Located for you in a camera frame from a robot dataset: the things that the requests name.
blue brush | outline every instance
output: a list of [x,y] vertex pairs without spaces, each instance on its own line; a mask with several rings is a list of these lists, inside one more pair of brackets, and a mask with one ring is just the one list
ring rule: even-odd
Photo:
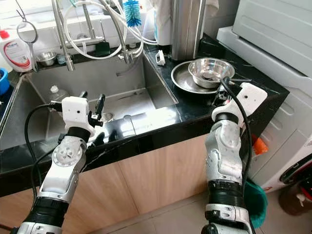
[[136,0],[128,0],[123,3],[128,27],[136,27],[142,24],[140,4]]

sink basin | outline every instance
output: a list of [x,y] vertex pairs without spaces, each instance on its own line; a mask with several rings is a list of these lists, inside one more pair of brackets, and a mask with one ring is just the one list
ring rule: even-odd
[[[177,103],[162,77],[145,56],[133,64],[111,58],[78,63],[75,68],[75,71],[69,72],[66,67],[57,67],[21,77],[18,94],[0,136],[1,150],[25,144],[25,119],[34,107],[50,101],[52,85],[57,85],[72,96],[87,91],[92,111],[99,94],[105,94],[103,112],[109,113],[106,116],[113,117],[107,121]],[[64,126],[59,113],[40,110],[31,118],[30,140],[58,136],[64,133]]]

faucet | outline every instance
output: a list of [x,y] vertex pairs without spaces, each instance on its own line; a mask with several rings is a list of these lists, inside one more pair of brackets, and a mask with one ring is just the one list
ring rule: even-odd
[[[133,62],[133,54],[127,50],[126,43],[123,40],[122,33],[121,33],[120,27],[118,25],[117,19],[115,18],[114,14],[112,13],[112,10],[109,7],[106,0],[99,0],[99,1],[102,5],[105,6],[106,10],[108,11],[109,15],[112,18],[114,26],[117,30],[117,34],[118,34],[120,44],[121,44],[121,51],[122,51],[121,54],[118,55],[119,59],[123,59],[125,61],[125,63],[132,63]],[[75,70],[75,67],[74,67],[74,63],[73,63],[72,59],[70,58],[70,55],[67,52],[67,43],[65,40],[66,36],[64,34],[64,29],[63,29],[63,21],[64,20],[63,20],[63,15],[62,15],[62,12],[59,8],[59,4],[58,4],[57,0],[52,0],[52,8],[53,8],[53,13],[54,13],[54,18],[55,18],[55,21],[57,24],[59,40],[60,40],[61,47],[63,49],[63,53],[64,53],[64,56],[66,59],[67,69],[69,71],[73,71],[73,70]],[[104,38],[97,39],[95,37],[94,29],[91,25],[91,21],[90,21],[90,17],[89,17],[86,5],[83,5],[83,12],[84,12],[84,15],[86,17],[86,22],[87,22],[87,25],[89,28],[89,33],[90,33],[89,43],[88,43],[88,41],[86,41],[85,43],[87,45],[92,45],[92,44],[96,44],[96,43],[103,41]]]
[[108,11],[108,14],[111,16],[112,18],[112,21],[114,23],[114,26],[117,30],[117,33],[118,33],[118,37],[119,37],[119,40],[120,40],[120,44],[121,44],[121,55],[118,55],[118,57],[120,59],[123,59],[125,61],[125,63],[132,63],[133,62],[133,55],[131,52],[129,52],[127,50],[127,47],[126,47],[126,43],[125,41],[123,40],[123,37],[122,37],[122,33],[121,33],[121,30],[120,30],[120,27],[118,25],[118,22],[117,22],[117,19],[115,18],[114,14],[112,13],[112,10],[111,8],[109,7],[108,3],[106,2],[106,0],[99,0],[100,3],[105,6],[106,10]]
[[65,42],[65,35],[64,35],[64,30],[63,30],[63,15],[62,12],[60,11],[58,0],[52,0],[52,8],[53,8],[53,14],[55,18],[55,22],[57,24],[57,29],[58,29],[58,37],[63,49],[63,53],[66,59],[66,66],[68,71],[74,71],[74,63],[72,59],[70,58],[70,55],[67,52],[66,49],[66,42]]

bottle label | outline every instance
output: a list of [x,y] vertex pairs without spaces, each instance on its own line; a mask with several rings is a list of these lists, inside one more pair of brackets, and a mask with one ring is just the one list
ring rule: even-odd
[[21,68],[27,68],[30,66],[30,61],[23,51],[16,41],[11,41],[4,46],[4,54],[11,63]]

metal tray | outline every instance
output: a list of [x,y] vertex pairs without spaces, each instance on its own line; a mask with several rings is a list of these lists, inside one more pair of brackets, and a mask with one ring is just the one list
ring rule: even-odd
[[189,72],[189,64],[192,61],[183,62],[176,66],[171,72],[173,83],[187,92],[194,94],[215,94],[217,89],[205,89],[195,84],[192,75]]

